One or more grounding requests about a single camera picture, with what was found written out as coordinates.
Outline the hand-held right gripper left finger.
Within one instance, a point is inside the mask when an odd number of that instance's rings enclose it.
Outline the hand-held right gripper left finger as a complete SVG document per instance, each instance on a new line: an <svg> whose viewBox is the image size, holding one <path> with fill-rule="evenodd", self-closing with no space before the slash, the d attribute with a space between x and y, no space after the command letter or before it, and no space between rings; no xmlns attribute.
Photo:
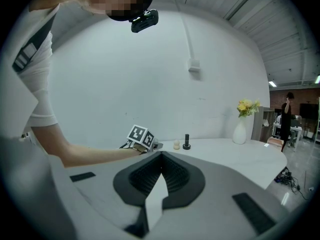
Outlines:
<svg viewBox="0 0 320 240"><path fill-rule="evenodd" d="M140 207L123 202L113 187L122 169L147 158L140 155L110 163L65 168L49 155L52 176L78 240L136 240L124 229L137 221Z"/></svg>

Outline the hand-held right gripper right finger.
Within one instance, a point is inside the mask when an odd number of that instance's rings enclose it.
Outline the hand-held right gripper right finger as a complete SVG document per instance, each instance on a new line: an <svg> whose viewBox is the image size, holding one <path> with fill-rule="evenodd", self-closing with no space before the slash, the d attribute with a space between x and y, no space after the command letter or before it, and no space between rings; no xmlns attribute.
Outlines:
<svg viewBox="0 0 320 240"><path fill-rule="evenodd" d="M279 240L298 216L234 169L171 152L162 161L168 196L152 240Z"/></svg>

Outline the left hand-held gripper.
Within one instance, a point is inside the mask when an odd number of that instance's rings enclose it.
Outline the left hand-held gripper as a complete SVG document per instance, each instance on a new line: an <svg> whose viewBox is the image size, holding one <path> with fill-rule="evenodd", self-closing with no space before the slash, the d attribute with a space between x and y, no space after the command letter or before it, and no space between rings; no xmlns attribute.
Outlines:
<svg viewBox="0 0 320 240"><path fill-rule="evenodd" d="M135 150L140 154L151 153L163 148L155 135L146 127L134 125L127 135L126 149Z"/></svg>

